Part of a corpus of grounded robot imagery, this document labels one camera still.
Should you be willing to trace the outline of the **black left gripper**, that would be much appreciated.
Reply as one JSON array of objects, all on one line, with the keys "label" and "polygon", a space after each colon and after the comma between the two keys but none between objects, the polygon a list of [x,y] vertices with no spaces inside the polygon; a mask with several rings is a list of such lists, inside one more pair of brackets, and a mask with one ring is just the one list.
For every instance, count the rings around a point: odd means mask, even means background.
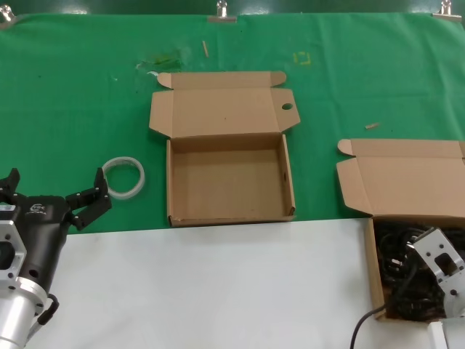
[{"label": "black left gripper", "polygon": [[[1,179],[0,202],[16,204],[20,181],[17,168]],[[48,291],[52,285],[60,253],[70,225],[83,230],[112,208],[103,169],[97,169],[90,189],[61,196],[21,196],[15,225],[26,248],[20,277]]]}]

